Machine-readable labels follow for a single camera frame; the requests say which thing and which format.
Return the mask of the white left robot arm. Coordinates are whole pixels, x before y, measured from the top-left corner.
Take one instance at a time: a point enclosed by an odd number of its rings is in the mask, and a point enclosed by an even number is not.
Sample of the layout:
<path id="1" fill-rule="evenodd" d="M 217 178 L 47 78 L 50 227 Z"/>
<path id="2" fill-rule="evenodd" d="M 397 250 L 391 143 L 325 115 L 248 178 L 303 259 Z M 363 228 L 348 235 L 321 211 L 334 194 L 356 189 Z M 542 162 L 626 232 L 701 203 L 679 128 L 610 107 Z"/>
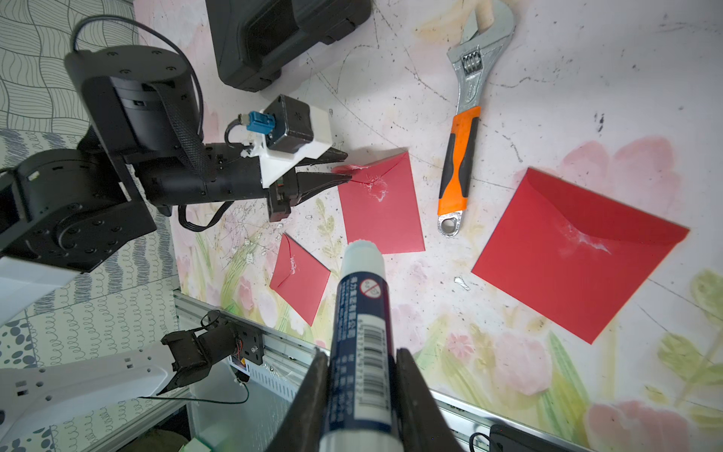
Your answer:
<path id="1" fill-rule="evenodd" d="M 1 318 L 100 267 L 130 241 L 156 230 L 152 211 L 203 226 L 188 207 L 215 203 L 218 223 L 236 202 L 265 200 L 272 221 L 346 178 L 316 173 L 340 163 L 324 110 L 282 95 L 234 126 L 253 143 L 208 143 L 203 92 L 185 53 L 124 45 L 96 52 L 73 45 L 66 71 L 90 116 L 74 149 L 28 156 L 1 171 Z M 166 400 L 205 379 L 241 348 L 243 333 L 214 319 L 194 330 L 117 355 L 1 372 L 1 437 L 21 438 L 129 399 Z"/>

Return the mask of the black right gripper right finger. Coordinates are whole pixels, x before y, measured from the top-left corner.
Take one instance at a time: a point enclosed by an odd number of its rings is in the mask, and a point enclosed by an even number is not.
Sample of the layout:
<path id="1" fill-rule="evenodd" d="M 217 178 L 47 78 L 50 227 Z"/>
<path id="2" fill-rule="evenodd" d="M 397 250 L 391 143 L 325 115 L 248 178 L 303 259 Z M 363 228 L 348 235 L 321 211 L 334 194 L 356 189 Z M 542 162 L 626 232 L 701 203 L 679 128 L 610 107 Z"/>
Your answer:
<path id="1" fill-rule="evenodd" d="M 404 450 L 461 451 L 457 439 L 444 421 L 414 357 L 406 348 L 395 356 L 398 417 Z"/>

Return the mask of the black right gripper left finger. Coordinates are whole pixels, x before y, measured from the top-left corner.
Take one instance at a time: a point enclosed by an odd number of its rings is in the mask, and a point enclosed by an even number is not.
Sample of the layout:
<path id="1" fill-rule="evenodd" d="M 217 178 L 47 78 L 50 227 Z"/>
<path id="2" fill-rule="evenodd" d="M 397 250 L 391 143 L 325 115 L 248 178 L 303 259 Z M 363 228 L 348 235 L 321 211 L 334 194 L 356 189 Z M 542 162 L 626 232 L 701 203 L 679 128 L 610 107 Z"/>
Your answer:
<path id="1" fill-rule="evenodd" d="M 318 452 L 329 389 L 329 357 L 321 350 L 308 369 L 266 452 Z"/>

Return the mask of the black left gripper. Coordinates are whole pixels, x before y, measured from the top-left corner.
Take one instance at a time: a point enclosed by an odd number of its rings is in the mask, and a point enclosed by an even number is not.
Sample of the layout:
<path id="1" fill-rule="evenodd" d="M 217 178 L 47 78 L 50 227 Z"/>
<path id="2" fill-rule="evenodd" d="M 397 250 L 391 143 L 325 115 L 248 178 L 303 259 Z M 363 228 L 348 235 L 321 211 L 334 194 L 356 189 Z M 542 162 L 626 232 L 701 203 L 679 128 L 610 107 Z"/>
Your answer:
<path id="1" fill-rule="evenodd" d="M 216 178 L 204 184 L 203 202 L 265 200 L 272 222 L 287 218 L 293 207 L 352 179 L 349 174 L 290 171 L 264 188 L 259 157 L 243 157 L 239 150 L 224 143 L 207 144 L 206 152 L 216 170 Z M 347 158 L 348 153 L 331 147 L 317 158 L 303 158 L 297 167 L 342 163 Z"/>

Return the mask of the white blue glue stick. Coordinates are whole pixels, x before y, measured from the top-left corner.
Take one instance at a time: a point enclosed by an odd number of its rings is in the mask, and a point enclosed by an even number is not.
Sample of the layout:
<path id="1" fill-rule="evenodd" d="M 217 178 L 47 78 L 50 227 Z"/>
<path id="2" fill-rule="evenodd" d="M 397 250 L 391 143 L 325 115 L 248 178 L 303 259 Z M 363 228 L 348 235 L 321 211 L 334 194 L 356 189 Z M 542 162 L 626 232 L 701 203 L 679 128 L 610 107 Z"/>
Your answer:
<path id="1" fill-rule="evenodd" d="M 346 248 L 336 289 L 321 451 L 401 451 L 390 290 L 378 247 Z"/>

